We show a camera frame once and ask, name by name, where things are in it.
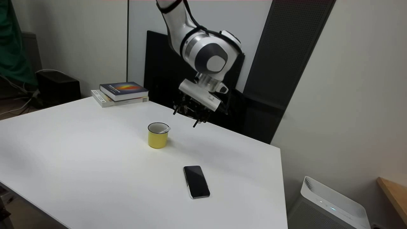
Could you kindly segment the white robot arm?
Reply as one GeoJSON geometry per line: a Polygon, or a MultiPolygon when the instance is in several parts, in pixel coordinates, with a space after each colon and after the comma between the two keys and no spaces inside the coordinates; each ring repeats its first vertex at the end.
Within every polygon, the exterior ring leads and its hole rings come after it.
{"type": "Polygon", "coordinates": [[[206,122],[216,110],[228,111],[220,94],[228,94],[224,77],[242,54],[240,40],[228,30],[210,30],[193,17],[187,0],[155,0],[164,19],[170,48],[195,71],[183,78],[183,92],[174,111],[193,111],[196,123],[206,122]]]}

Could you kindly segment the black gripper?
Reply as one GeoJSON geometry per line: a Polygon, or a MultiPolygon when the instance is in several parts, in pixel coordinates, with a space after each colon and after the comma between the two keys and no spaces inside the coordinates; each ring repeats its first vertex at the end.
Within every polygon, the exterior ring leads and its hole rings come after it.
{"type": "Polygon", "coordinates": [[[173,114],[177,114],[179,111],[182,114],[196,118],[192,127],[196,127],[202,120],[202,118],[207,118],[211,114],[210,109],[188,95],[183,95],[181,99],[181,104],[174,105],[173,114]]]}

